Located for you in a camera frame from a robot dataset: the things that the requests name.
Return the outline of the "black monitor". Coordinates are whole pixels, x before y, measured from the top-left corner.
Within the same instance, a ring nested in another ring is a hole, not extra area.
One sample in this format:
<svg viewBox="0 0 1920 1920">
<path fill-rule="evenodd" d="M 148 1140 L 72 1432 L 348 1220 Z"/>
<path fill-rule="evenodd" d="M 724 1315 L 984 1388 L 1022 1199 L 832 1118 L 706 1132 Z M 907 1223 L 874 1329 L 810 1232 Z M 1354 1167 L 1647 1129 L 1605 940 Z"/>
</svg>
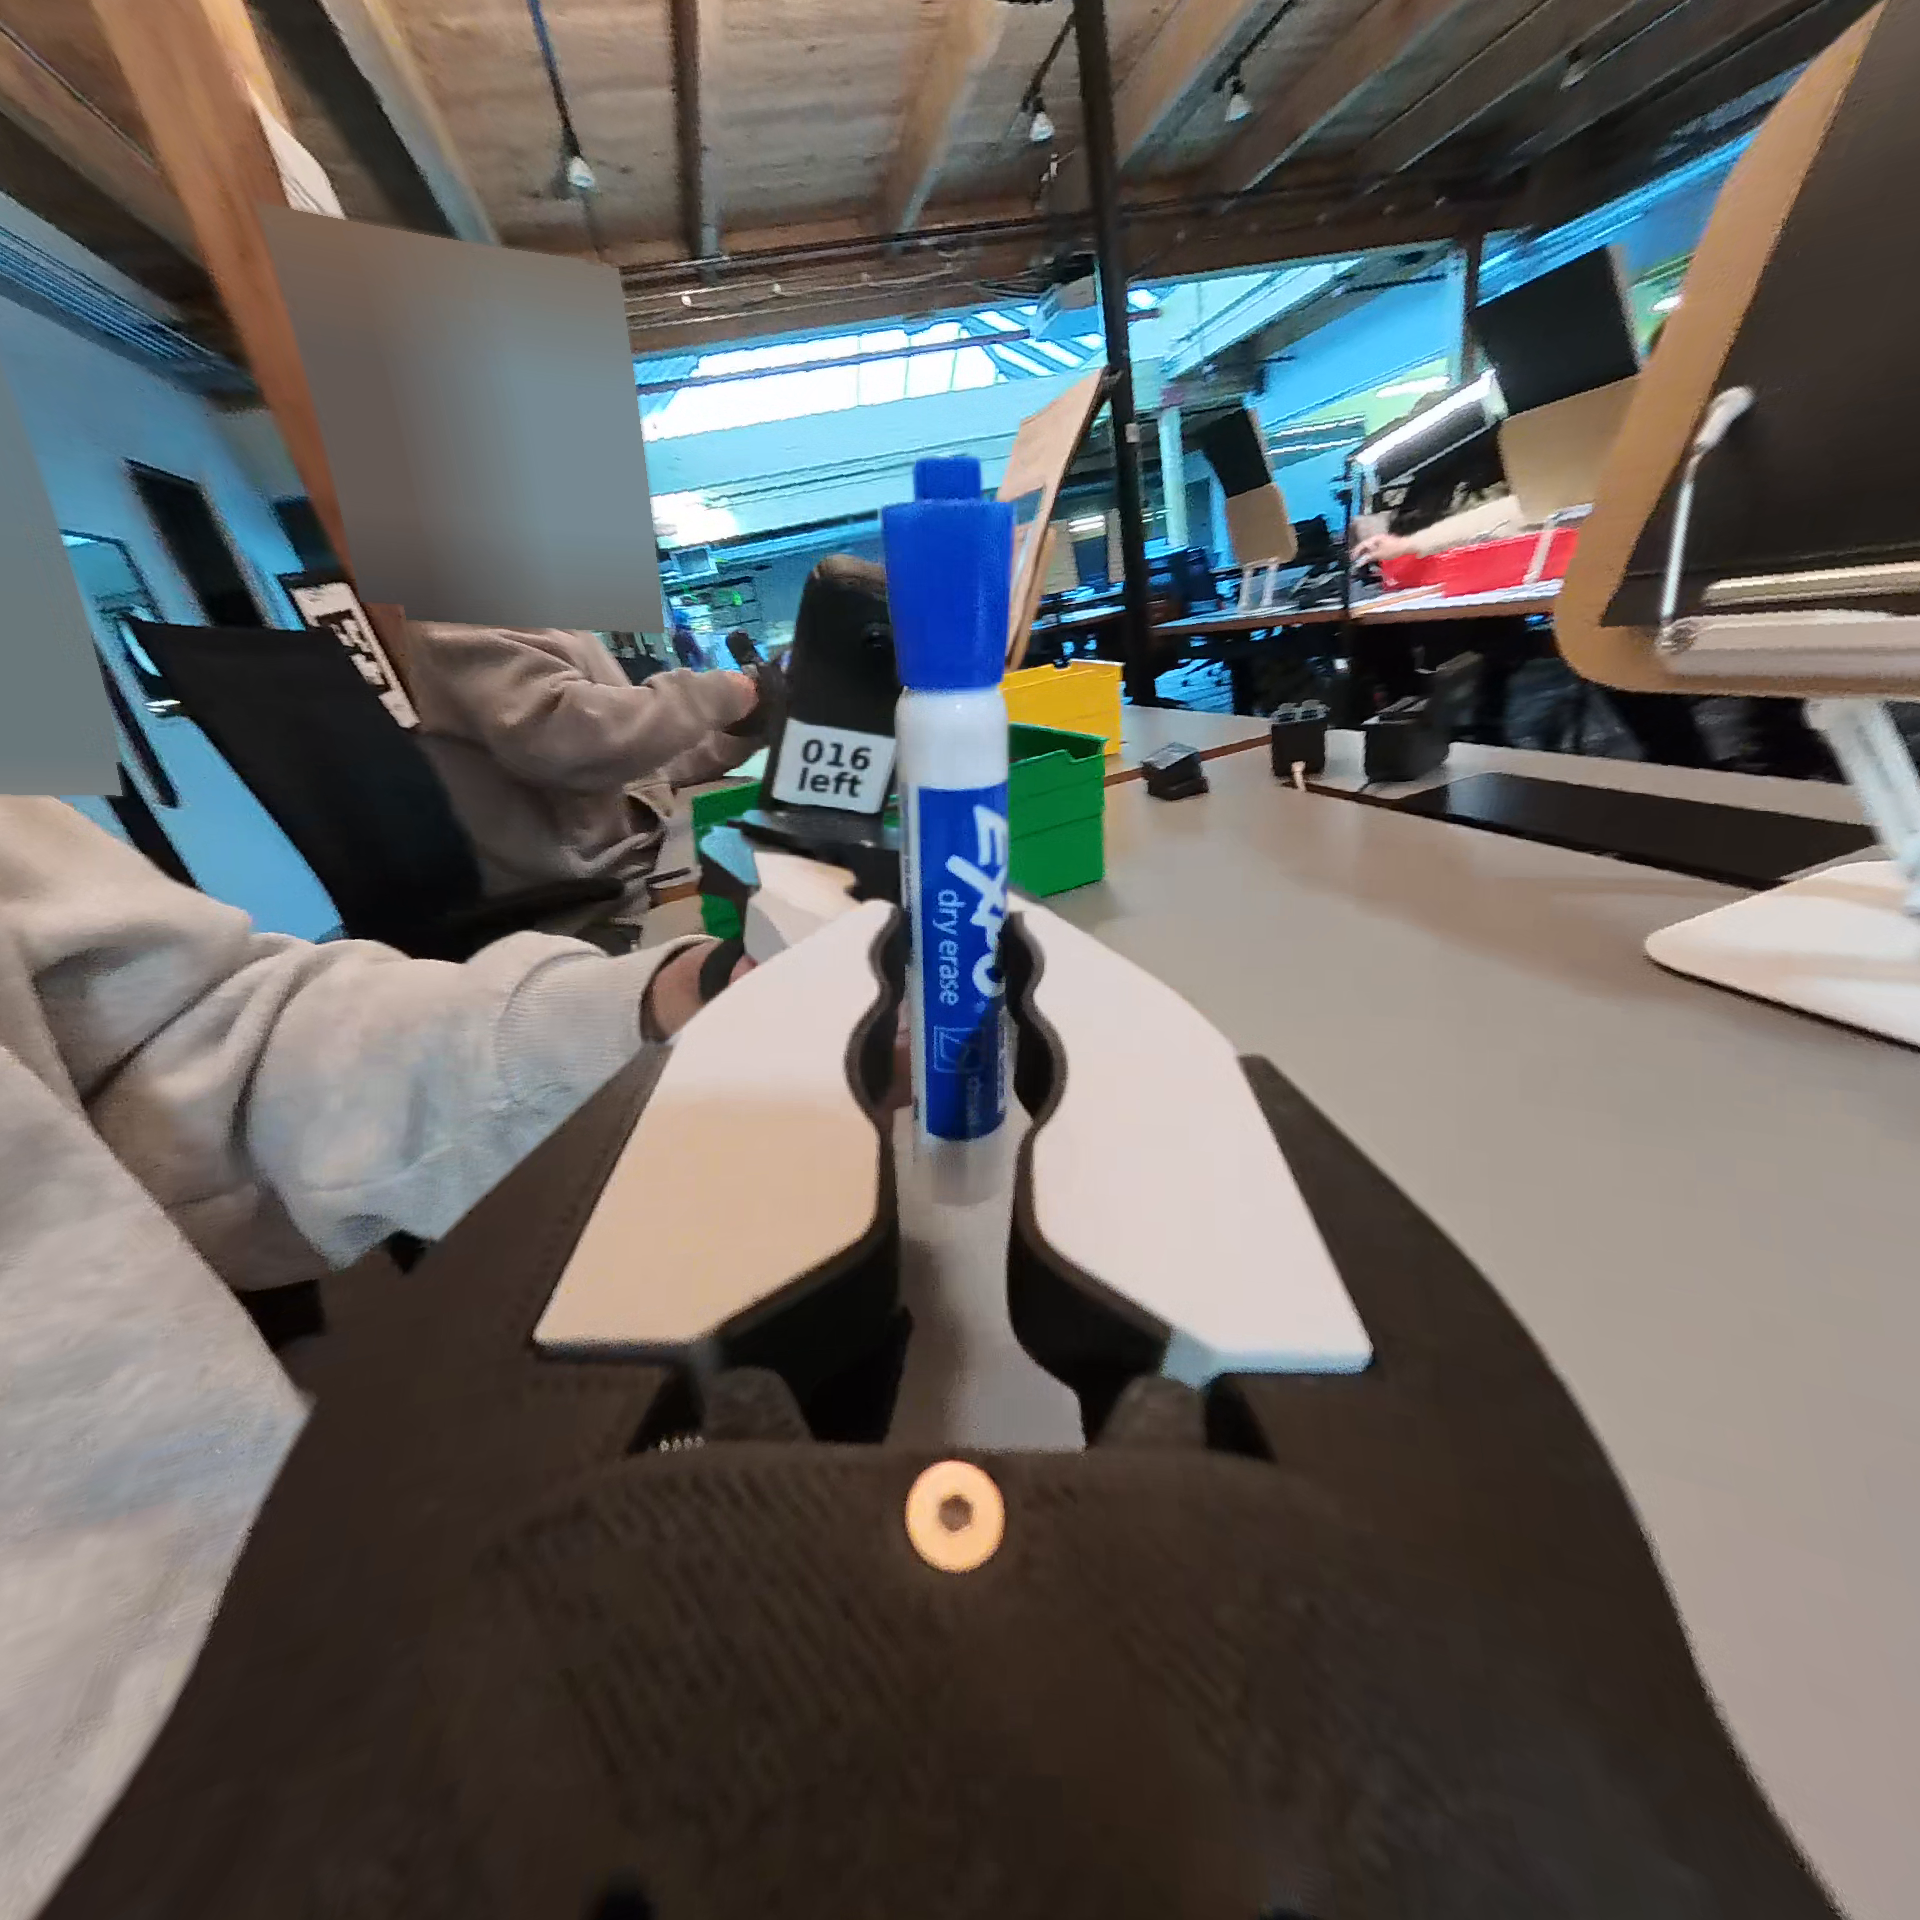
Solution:
<svg viewBox="0 0 1920 1920">
<path fill-rule="evenodd" d="M 1637 376 L 1642 354 L 1615 248 L 1595 248 L 1472 310 L 1508 417 Z"/>
</svg>

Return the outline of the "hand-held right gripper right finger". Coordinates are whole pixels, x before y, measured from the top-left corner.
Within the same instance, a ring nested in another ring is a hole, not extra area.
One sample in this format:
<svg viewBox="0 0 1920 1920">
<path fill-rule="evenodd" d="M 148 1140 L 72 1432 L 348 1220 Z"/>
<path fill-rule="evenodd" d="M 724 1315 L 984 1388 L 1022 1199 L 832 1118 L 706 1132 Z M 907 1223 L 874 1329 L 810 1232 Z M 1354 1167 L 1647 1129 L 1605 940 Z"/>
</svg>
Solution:
<svg viewBox="0 0 1920 1920">
<path fill-rule="evenodd" d="M 1350 1378 L 1375 1341 L 1237 1045 L 1040 903 L 1008 922 L 1008 1311 L 1068 1388 Z"/>
</svg>

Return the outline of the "person's left forearm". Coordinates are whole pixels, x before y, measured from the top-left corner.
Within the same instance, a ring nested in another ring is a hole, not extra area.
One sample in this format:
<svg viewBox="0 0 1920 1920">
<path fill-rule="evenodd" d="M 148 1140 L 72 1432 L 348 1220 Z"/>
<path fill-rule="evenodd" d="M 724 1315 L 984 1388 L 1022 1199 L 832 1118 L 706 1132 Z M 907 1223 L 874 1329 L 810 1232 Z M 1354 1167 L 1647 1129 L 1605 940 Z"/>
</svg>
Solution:
<svg viewBox="0 0 1920 1920">
<path fill-rule="evenodd" d="M 93 1127 L 232 1288 L 444 1236 L 629 1067 L 651 976 L 519 931 L 478 958 L 311 941 L 56 797 L 5 797 L 5 1057 Z"/>
</svg>

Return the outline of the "person's left hand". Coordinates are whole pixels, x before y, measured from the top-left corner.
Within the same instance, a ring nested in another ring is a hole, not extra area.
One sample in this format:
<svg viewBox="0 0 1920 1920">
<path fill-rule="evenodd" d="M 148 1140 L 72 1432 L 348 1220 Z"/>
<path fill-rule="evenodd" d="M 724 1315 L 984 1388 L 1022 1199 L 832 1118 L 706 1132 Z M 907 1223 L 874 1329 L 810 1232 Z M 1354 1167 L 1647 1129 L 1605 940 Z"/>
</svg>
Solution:
<svg viewBox="0 0 1920 1920">
<path fill-rule="evenodd" d="M 640 1001 L 640 1031 L 649 1044 L 669 1044 L 729 987 L 754 971 L 757 962 L 738 940 L 702 938 L 674 948 L 653 971 Z"/>
</svg>

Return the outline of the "black charging dock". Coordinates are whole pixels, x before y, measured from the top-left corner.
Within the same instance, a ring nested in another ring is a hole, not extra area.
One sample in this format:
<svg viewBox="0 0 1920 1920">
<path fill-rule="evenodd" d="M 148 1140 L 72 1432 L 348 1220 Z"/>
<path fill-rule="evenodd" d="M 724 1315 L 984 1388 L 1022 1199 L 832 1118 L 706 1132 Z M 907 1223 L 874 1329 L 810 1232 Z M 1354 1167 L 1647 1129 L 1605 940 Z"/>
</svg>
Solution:
<svg viewBox="0 0 1920 1920">
<path fill-rule="evenodd" d="M 1474 718 L 1482 666 L 1477 649 L 1420 666 L 1412 691 L 1362 721 L 1360 772 L 1368 787 L 1412 784 L 1444 766 L 1457 732 Z"/>
</svg>

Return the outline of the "yellow plastic bin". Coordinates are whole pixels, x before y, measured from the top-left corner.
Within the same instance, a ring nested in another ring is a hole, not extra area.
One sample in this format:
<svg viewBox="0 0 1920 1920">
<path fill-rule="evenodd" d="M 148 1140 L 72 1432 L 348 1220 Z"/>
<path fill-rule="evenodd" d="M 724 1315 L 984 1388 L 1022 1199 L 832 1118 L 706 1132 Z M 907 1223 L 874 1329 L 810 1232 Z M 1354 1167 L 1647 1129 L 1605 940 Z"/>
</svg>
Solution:
<svg viewBox="0 0 1920 1920">
<path fill-rule="evenodd" d="M 1123 750 L 1124 666 L 1119 659 L 1024 666 L 1004 675 L 1001 691 L 1014 726 L 1099 737 L 1106 758 Z"/>
</svg>

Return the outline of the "blue dry erase marker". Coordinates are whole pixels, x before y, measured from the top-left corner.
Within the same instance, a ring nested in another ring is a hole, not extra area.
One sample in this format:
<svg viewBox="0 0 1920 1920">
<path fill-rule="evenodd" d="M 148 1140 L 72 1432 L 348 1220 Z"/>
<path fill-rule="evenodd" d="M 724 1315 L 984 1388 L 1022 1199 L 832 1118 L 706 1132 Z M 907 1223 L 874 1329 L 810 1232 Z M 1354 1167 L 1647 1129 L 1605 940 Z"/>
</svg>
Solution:
<svg viewBox="0 0 1920 1920">
<path fill-rule="evenodd" d="M 1003 929 L 1010 908 L 1010 719 L 1003 695 L 1014 508 L 971 453 L 916 462 L 880 516 L 894 718 L 907 1035 L 916 1156 L 944 1201 L 996 1176 L 1008 1103 Z"/>
</svg>

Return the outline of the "white monitor stand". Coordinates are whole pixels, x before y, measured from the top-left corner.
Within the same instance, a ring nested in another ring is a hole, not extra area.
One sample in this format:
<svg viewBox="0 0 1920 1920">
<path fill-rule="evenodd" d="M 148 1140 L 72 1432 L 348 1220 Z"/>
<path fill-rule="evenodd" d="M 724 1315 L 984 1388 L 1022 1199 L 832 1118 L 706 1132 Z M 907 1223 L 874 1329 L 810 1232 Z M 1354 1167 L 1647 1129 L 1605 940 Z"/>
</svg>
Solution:
<svg viewBox="0 0 1920 1920">
<path fill-rule="evenodd" d="M 1655 651 L 1680 677 L 1840 683 L 1803 716 L 1837 758 L 1885 851 L 1780 881 L 1644 941 L 1662 970 L 1894 1044 L 1918 1044 L 1918 778 L 1890 703 L 1916 698 L 1916 564 L 1776 570 L 1709 582 L 1683 608 L 1698 478 L 1754 406 L 1731 385 L 1706 406 L 1679 472 Z"/>
</svg>

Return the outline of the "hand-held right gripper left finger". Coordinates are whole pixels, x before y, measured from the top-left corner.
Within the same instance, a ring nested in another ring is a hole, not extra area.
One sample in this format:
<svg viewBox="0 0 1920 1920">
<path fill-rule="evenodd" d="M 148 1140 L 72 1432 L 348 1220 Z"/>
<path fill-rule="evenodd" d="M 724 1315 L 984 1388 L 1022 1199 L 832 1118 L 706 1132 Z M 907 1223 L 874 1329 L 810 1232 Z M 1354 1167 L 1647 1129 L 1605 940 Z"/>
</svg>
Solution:
<svg viewBox="0 0 1920 1920">
<path fill-rule="evenodd" d="M 899 928 L 861 902 L 680 1031 L 535 1324 L 543 1354 L 839 1366 L 887 1322 Z"/>
</svg>

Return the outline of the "person's grey sweater torso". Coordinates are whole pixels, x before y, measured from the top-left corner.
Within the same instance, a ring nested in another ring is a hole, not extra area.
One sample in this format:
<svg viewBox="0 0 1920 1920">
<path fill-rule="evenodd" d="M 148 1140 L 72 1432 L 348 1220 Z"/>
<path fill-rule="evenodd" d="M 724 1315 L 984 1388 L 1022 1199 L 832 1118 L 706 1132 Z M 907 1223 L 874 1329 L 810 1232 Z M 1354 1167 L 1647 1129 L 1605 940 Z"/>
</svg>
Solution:
<svg viewBox="0 0 1920 1920">
<path fill-rule="evenodd" d="M 308 1417 L 93 1125 L 5 1057 L 2 1914 L 36 1915 L 165 1729 Z"/>
</svg>

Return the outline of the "red plastic bin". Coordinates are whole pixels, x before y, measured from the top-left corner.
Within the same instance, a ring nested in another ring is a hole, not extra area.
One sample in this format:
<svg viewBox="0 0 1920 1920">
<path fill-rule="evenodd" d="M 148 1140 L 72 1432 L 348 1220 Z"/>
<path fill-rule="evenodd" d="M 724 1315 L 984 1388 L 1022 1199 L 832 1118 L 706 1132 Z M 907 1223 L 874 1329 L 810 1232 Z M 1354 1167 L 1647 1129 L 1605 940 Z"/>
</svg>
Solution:
<svg viewBox="0 0 1920 1920">
<path fill-rule="evenodd" d="M 1442 598 L 1545 591 L 1566 578 L 1583 527 L 1583 522 L 1548 522 L 1430 553 L 1408 552 L 1383 560 L 1378 578 L 1389 591 L 1428 591 Z"/>
</svg>

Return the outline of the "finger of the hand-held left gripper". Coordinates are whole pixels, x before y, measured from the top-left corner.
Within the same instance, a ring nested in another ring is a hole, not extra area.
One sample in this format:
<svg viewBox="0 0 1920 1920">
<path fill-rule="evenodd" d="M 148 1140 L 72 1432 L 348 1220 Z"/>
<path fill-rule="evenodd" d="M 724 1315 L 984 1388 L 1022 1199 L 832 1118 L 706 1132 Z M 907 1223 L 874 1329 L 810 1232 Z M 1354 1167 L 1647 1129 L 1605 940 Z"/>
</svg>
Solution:
<svg viewBox="0 0 1920 1920">
<path fill-rule="evenodd" d="M 757 851 L 757 885 L 745 902 L 745 958 L 769 963 L 848 915 L 892 936 L 900 906 L 856 896 L 856 875 L 845 866 L 803 854 Z"/>
</svg>

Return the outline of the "black desk mat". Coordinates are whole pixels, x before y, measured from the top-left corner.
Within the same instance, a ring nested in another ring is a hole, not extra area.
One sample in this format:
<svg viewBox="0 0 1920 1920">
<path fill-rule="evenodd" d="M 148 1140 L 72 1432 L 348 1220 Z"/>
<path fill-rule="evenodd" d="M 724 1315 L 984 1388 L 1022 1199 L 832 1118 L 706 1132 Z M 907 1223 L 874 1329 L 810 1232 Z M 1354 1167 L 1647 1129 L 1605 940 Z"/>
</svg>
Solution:
<svg viewBox="0 0 1920 1920">
<path fill-rule="evenodd" d="M 1307 791 L 1749 891 L 1877 846 L 1870 827 L 1852 821 L 1508 772 L 1400 796 L 1324 780 L 1309 780 Z"/>
</svg>

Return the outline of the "black white tag board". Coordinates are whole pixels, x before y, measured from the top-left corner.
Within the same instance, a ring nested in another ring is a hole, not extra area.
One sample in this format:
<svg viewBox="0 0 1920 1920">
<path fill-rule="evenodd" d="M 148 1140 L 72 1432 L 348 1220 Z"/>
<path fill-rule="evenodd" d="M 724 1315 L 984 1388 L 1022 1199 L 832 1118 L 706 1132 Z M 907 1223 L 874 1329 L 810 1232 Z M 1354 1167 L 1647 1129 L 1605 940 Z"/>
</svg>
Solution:
<svg viewBox="0 0 1920 1920">
<path fill-rule="evenodd" d="M 358 589 L 338 567 L 283 574 L 286 599 L 306 629 L 333 636 L 358 677 L 404 732 L 421 729 L 421 711 Z"/>
</svg>

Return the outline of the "grey desk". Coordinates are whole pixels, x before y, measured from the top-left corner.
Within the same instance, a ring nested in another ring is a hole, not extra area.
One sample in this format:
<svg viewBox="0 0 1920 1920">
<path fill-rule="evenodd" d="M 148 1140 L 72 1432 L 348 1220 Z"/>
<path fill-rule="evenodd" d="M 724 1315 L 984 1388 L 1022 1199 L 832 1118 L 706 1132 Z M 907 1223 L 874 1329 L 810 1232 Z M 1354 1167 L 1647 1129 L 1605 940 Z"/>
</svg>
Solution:
<svg viewBox="0 0 1920 1920">
<path fill-rule="evenodd" d="M 1633 1493 L 1696 1659 L 1848 1915 L 1916 1915 L 1916 1054 L 1673 976 L 1722 885 L 1303 793 L 1129 708 L 1055 908 L 1258 1054 L 1453 1237 Z"/>
</svg>

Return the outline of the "black pole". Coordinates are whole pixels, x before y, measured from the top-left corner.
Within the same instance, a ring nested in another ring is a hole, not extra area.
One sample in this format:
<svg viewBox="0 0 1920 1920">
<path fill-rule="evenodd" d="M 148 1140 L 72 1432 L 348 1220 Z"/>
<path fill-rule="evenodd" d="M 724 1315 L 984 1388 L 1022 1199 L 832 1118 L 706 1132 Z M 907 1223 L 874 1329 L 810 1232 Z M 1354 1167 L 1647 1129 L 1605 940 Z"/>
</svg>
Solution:
<svg viewBox="0 0 1920 1920">
<path fill-rule="evenodd" d="M 1114 443 L 1121 553 L 1123 694 L 1158 708 L 1155 620 L 1147 564 L 1141 480 L 1141 417 L 1131 338 L 1131 273 L 1124 257 L 1124 202 L 1116 142 L 1112 57 L 1103 2 L 1072 2 L 1082 155 L 1095 231 L 1097 279 L 1106 347 L 1106 393 Z"/>
</svg>

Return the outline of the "small wood-backed monitor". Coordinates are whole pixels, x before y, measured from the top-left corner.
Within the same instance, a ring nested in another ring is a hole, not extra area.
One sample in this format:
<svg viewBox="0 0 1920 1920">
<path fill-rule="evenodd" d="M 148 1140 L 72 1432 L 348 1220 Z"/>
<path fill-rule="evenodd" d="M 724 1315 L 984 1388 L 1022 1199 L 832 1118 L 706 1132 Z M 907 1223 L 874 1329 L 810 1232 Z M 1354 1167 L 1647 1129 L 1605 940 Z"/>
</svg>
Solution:
<svg viewBox="0 0 1920 1920">
<path fill-rule="evenodd" d="M 1213 415 L 1198 448 L 1220 492 L 1231 555 L 1240 565 L 1289 565 L 1299 538 L 1277 480 L 1258 412 L 1240 402 Z"/>
</svg>

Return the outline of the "wooden post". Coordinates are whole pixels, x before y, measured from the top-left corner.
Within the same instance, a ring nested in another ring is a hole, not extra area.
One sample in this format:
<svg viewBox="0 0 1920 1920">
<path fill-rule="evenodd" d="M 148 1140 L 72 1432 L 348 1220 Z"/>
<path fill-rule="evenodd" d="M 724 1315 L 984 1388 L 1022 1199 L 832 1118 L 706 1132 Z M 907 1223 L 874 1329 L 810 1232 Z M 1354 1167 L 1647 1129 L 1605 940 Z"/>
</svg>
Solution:
<svg viewBox="0 0 1920 1920">
<path fill-rule="evenodd" d="M 94 2 L 157 162 L 272 412 L 337 560 L 357 582 L 346 519 L 267 211 L 291 209 L 272 132 L 292 133 L 241 2 Z"/>
</svg>

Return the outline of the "tilted wooden panel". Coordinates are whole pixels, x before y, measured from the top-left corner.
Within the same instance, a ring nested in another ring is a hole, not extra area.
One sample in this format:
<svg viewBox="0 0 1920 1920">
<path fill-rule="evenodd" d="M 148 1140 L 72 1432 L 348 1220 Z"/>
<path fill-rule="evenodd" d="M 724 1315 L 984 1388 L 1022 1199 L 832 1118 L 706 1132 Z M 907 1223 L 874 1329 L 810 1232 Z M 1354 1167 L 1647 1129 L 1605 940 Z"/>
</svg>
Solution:
<svg viewBox="0 0 1920 1920">
<path fill-rule="evenodd" d="M 1053 519 L 1061 492 L 1110 388 L 1109 368 L 1089 371 L 1066 393 L 1020 420 L 1010 446 L 996 488 L 996 500 L 1014 511 L 1014 572 L 1004 649 L 1008 671 L 1024 666 L 1059 543 Z"/>
</svg>

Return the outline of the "black office chair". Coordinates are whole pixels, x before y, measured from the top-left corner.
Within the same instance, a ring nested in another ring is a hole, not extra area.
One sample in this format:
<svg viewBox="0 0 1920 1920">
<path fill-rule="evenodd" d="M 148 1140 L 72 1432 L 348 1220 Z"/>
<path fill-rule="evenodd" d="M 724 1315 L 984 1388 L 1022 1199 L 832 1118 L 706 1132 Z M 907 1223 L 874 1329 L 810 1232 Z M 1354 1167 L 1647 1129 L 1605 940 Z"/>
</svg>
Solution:
<svg viewBox="0 0 1920 1920">
<path fill-rule="evenodd" d="M 484 890 L 436 767 L 337 636 L 144 620 L 131 634 L 316 875 L 346 938 L 467 962 L 512 934 L 612 918 L 615 877 Z"/>
</svg>

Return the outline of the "green plastic bin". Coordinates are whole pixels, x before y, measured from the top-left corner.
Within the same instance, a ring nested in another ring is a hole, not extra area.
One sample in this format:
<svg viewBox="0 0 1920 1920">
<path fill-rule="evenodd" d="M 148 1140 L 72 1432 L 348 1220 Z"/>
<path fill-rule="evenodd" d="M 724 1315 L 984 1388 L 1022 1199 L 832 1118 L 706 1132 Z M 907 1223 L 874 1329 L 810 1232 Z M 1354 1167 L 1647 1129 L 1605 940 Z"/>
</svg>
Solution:
<svg viewBox="0 0 1920 1920">
<path fill-rule="evenodd" d="M 1053 897 L 1106 872 L 1106 769 L 1099 736 L 1010 726 L 1013 885 Z M 822 808 L 781 810 L 763 780 L 732 780 L 690 810 L 699 893 L 708 931 L 737 931 L 757 885 L 757 851 L 790 851 L 842 866 L 859 900 L 900 897 L 900 819 Z"/>
</svg>

